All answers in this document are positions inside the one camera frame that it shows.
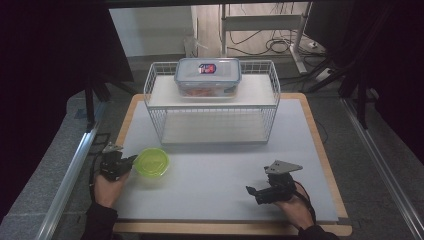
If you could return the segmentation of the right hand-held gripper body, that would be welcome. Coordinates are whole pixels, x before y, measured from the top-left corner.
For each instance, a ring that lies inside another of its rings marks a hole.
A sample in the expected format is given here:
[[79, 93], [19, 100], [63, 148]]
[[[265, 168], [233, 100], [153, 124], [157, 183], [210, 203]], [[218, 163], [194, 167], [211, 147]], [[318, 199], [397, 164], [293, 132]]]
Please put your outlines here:
[[277, 201], [288, 201], [296, 192], [294, 179], [291, 172], [302, 170], [303, 167], [297, 164], [275, 160], [269, 168], [271, 174], [268, 175], [269, 188], [257, 190], [258, 196], [255, 200], [258, 204], [271, 204]]

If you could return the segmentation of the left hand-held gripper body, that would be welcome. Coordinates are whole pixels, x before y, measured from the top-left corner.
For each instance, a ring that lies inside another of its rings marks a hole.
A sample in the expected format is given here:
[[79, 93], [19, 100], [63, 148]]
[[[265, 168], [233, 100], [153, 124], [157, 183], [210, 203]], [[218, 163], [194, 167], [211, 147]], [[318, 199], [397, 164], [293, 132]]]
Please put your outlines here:
[[123, 158], [122, 146], [108, 143], [102, 150], [99, 173], [108, 181], [118, 181], [131, 170], [131, 160]]

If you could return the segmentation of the green round lidded container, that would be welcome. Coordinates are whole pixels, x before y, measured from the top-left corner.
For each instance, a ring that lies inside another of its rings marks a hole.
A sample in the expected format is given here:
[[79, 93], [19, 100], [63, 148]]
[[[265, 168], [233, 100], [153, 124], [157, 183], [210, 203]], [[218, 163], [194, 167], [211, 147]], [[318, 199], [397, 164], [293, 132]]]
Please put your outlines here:
[[144, 177], [160, 177], [168, 169], [170, 160], [160, 148], [146, 148], [135, 159], [135, 170]]

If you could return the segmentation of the white wire shelf rack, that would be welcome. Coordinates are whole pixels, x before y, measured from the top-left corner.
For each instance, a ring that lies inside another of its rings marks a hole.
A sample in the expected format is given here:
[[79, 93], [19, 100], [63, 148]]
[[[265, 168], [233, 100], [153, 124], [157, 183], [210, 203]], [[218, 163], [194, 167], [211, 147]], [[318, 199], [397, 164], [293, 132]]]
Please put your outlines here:
[[178, 61], [150, 66], [144, 102], [161, 143], [262, 143], [269, 139], [280, 101], [274, 63], [239, 61], [242, 79], [233, 98], [182, 97], [174, 81]]

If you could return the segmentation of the clear rectangular lidded food container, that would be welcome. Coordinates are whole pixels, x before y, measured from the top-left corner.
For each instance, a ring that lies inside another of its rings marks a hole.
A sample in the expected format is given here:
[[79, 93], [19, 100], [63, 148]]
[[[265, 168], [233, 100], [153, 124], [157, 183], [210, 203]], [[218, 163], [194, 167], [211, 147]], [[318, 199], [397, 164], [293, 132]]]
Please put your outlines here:
[[241, 79], [236, 58], [183, 58], [174, 75], [179, 94], [186, 98], [233, 98]]

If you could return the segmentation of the person's right hand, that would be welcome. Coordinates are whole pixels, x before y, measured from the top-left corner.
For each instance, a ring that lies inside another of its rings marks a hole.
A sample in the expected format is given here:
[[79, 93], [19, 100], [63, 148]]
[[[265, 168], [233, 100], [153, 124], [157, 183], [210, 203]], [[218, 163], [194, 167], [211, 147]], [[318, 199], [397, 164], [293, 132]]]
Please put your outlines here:
[[306, 230], [314, 225], [313, 217], [307, 205], [298, 196], [293, 196], [289, 201], [275, 202], [275, 205], [296, 229]]

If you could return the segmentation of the person's left hand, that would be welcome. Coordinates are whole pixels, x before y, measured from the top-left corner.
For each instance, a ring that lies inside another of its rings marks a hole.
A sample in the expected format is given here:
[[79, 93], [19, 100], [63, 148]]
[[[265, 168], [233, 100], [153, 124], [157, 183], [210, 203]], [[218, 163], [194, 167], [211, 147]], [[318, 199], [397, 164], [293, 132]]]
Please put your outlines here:
[[122, 175], [117, 181], [108, 181], [103, 175], [98, 175], [94, 183], [95, 202], [107, 208], [112, 208], [119, 199], [122, 189], [130, 173]]

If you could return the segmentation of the grey table mat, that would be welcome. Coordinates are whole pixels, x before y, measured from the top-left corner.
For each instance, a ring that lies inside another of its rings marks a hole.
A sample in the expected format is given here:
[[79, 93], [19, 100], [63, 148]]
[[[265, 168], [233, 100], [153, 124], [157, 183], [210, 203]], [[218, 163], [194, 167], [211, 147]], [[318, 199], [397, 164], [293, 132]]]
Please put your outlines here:
[[160, 177], [133, 171], [115, 204], [122, 220], [280, 221], [273, 204], [259, 205], [248, 186], [268, 186], [264, 168], [276, 160], [301, 165], [292, 173], [307, 189], [321, 222], [338, 219], [301, 101], [280, 101], [266, 144], [168, 145]]

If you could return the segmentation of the black metal stand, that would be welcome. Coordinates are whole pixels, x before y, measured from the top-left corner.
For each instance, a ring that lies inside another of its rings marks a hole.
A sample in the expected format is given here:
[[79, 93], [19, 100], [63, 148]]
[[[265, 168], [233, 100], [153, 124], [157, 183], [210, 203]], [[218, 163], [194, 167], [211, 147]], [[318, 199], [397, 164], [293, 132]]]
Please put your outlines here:
[[366, 71], [360, 64], [352, 63], [346, 68], [345, 79], [338, 93], [342, 98], [348, 98], [353, 92], [356, 92], [356, 119], [364, 129], [368, 128], [365, 114], [367, 103], [366, 90]]
[[108, 77], [105, 74], [94, 73], [89, 75], [85, 81], [85, 105], [87, 116], [87, 132], [90, 132], [96, 123], [94, 97], [97, 97], [100, 102], [107, 102], [111, 94], [106, 86]]

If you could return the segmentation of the white power strip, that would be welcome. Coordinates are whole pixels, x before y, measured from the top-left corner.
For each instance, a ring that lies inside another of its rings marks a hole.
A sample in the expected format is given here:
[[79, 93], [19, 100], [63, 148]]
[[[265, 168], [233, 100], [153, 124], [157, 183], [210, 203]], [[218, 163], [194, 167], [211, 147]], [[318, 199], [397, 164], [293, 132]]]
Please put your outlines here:
[[315, 53], [324, 54], [326, 52], [326, 49], [316, 41], [309, 42], [308, 47]]

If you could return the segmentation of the aluminium rail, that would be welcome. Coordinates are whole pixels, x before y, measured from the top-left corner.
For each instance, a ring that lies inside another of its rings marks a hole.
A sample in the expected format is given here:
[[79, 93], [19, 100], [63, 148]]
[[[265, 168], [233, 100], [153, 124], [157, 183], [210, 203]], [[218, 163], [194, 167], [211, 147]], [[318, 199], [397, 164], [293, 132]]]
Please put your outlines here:
[[52, 239], [96, 134], [95, 129], [83, 134], [35, 240]]
[[399, 212], [401, 213], [406, 225], [408, 226], [415, 240], [424, 240], [424, 221], [419, 216], [416, 208], [413, 206], [410, 198], [401, 188], [389, 165], [387, 164], [382, 153], [378, 149], [374, 139], [368, 129], [365, 129], [356, 117], [357, 111], [354, 105], [346, 99], [342, 99], [341, 103], [357, 131], [361, 141], [363, 142], [372, 162], [387, 187], [392, 199], [394, 200]]

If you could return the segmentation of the white metal desk frame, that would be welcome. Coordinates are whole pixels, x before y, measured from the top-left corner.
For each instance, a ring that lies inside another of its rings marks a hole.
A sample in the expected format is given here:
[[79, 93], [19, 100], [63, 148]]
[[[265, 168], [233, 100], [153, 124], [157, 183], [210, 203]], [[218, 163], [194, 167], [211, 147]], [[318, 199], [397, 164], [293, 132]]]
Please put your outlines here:
[[227, 56], [227, 32], [230, 31], [258, 31], [258, 30], [295, 30], [296, 38], [289, 44], [290, 54], [296, 64], [298, 72], [307, 73], [303, 60], [300, 57], [299, 47], [312, 3], [308, 2], [305, 9], [299, 15], [253, 15], [253, 16], [230, 16], [226, 13], [226, 5], [221, 4], [220, 34], [221, 56]]

